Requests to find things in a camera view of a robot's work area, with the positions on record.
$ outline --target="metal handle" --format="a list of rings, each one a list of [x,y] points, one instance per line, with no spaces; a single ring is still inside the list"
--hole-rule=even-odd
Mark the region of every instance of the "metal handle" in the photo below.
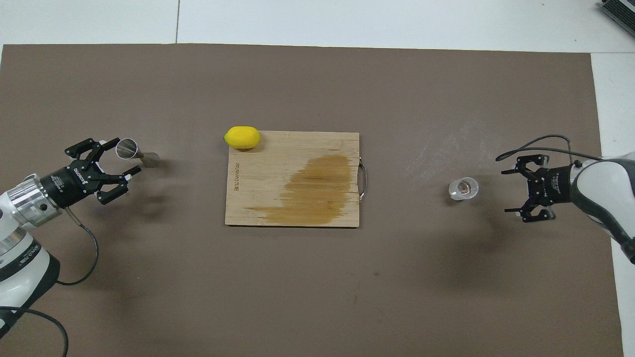
[[[364,163],[361,161],[361,156],[359,157],[359,166],[358,168],[361,168],[362,171],[364,172],[364,189],[361,190],[361,192],[359,193],[359,202],[361,202],[361,200],[364,198],[364,194],[366,193],[366,188],[368,187],[368,176],[366,175],[366,167],[364,166]]]

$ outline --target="lemon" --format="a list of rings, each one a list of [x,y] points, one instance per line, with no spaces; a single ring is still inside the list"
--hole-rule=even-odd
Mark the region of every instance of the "lemon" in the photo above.
[[[251,149],[260,142],[260,133],[253,126],[234,126],[225,134],[225,142],[234,149]]]

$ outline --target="metal jigger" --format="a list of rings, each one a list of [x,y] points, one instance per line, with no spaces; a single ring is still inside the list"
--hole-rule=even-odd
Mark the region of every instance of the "metal jigger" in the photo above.
[[[145,167],[152,168],[159,164],[159,154],[156,152],[139,151],[137,142],[130,138],[119,141],[116,151],[120,159],[141,159]]]

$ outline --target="brown paper surface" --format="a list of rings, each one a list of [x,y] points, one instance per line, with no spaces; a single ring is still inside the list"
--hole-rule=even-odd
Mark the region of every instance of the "brown paper surface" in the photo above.
[[[234,125],[359,132],[360,227],[225,226]],[[588,54],[7,45],[0,68],[0,191],[88,137],[161,156],[129,195],[73,206],[97,270],[33,305],[66,326],[69,356],[621,355],[609,237],[571,204],[534,224],[503,212],[526,182],[494,157],[548,133],[600,154]],[[463,176],[480,192],[453,202]],[[90,266],[68,217],[33,235],[61,279]],[[2,356],[60,352],[37,316],[0,341]]]

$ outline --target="wooden cutting board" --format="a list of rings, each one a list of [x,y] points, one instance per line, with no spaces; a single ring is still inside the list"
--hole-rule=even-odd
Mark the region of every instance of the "wooden cutting board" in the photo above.
[[[359,133],[260,131],[229,148],[225,224],[359,227]]]

